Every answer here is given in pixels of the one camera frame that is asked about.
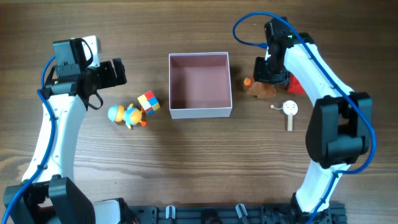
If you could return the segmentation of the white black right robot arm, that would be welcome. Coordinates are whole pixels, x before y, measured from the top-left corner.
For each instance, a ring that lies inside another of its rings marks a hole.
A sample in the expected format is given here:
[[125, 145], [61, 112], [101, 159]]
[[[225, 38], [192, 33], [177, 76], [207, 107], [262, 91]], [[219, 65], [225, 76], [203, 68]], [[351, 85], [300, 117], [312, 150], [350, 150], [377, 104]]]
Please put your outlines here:
[[286, 18], [271, 19], [264, 30], [267, 53], [256, 59], [254, 80], [277, 85], [295, 77], [313, 105], [305, 135], [311, 161], [292, 199], [292, 217], [309, 223], [325, 217], [342, 175], [358, 174], [371, 163], [377, 146], [373, 101], [366, 92], [345, 85], [309, 34], [298, 33]]

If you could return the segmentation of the white wooden rattle drum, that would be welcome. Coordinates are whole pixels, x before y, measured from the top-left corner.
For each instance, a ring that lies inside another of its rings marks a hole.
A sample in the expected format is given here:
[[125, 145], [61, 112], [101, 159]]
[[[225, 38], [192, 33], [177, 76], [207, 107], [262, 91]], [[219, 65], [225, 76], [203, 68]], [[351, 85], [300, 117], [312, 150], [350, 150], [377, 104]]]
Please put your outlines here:
[[287, 100], [283, 102], [280, 108], [270, 105], [271, 109], [282, 110], [287, 115], [287, 131], [293, 131], [293, 117], [298, 113], [298, 106], [296, 102], [292, 100]]

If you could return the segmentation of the brown plush bear toy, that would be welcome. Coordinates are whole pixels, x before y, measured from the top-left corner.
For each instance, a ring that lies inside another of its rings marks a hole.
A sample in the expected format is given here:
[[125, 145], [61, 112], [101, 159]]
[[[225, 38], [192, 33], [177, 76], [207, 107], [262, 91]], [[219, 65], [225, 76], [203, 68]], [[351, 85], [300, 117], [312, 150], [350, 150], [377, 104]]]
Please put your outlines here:
[[243, 83], [245, 92], [248, 95], [255, 96], [259, 99], [267, 99], [276, 96], [276, 89], [271, 84], [257, 82], [253, 77], [246, 77]]

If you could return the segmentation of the white box pink interior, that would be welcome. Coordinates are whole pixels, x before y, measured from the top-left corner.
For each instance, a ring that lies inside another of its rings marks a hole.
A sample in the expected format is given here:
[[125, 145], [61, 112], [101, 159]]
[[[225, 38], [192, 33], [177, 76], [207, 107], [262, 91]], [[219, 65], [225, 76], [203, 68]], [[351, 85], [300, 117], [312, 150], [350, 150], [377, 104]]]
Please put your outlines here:
[[229, 53], [169, 54], [172, 119], [227, 118], [232, 108]]

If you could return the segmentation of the red toy car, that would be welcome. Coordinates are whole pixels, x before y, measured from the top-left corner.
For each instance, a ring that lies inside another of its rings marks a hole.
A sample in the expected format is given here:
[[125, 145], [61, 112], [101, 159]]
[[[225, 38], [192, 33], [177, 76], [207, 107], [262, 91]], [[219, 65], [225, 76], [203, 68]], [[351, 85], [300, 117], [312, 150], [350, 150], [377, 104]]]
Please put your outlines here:
[[303, 95], [305, 93], [303, 87], [292, 73], [289, 75], [289, 80], [285, 87], [289, 93], [298, 95]]

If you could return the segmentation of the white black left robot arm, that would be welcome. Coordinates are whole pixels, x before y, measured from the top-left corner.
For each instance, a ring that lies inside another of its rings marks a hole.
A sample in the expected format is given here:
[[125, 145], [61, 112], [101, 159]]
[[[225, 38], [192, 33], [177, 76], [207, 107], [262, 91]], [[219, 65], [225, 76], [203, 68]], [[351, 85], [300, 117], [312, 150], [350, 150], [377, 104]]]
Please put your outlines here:
[[19, 185], [7, 187], [2, 222], [125, 223], [132, 212], [121, 198], [92, 202], [75, 184], [73, 165], [81, 123], [98, 90], [127, 82], [121, 59], [100, 62], [94, 36], [53, 43], [37, 93], [43, 120], [34, 156]]

